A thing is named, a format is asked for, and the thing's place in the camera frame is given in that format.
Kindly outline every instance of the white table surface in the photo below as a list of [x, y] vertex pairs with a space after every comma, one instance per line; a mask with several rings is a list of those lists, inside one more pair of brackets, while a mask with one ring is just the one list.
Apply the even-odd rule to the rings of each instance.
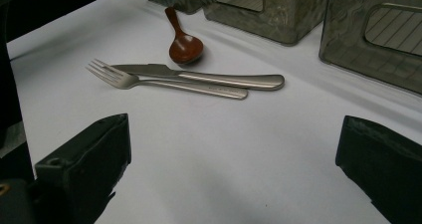
[[282, 74], [279, 91], [243, 101], [156, 87], [118, 90], [86, 70], [161, 63], [174, 31], [147, 0], [98, 0], [8, 44], [33, 163], [93, 122], [129, 118], [132, 163], [99, 224], [383, 224], [388, 221], [334, 163], [345, 115], [422, 143], [422, 98], [318, 58], [322, 24], [296, 46], [178, 13], [200, 38], [183, 69]]

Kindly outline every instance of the spoon bowl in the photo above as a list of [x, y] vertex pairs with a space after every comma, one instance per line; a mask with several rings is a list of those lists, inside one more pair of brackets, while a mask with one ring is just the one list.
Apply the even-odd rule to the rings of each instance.
[[198, 59], [202, 55], [204, 48], [201, 40], [183, 32], [173, 7], [166, 8], [165, 14], [175, 31], [174, 40], [168, 51], [171, 60], [177, 64], [184, 65]]

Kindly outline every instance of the silver fork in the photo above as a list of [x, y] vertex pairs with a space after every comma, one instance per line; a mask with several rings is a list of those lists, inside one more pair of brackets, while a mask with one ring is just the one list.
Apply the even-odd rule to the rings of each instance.
[[118, 89], [127, 90], [135, 86], [158, 86], [235, 100], [243, 100], [248, 96], [248, 91], [241, 88], [166, 80], [140, 80], [138, 76], [122, 72], [100, 60], [96, 59], [92, 63], [93, 65], [89, 64], [90, 67], [87, 67], [87, 69]]

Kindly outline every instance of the knife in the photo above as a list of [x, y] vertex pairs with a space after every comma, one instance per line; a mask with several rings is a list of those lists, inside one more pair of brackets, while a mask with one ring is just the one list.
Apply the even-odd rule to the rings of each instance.
[[261, 91], [275, 91], [283, 87], [285, 78], [282, 75], [232, 76], [187, 71], [176, 71], [162, 64], [145, 65], [112, 65], [123, 72], [138, 76], [159, 78], [183, 78], [197, 82], [219, 84], [229, 87], [246, 88]]

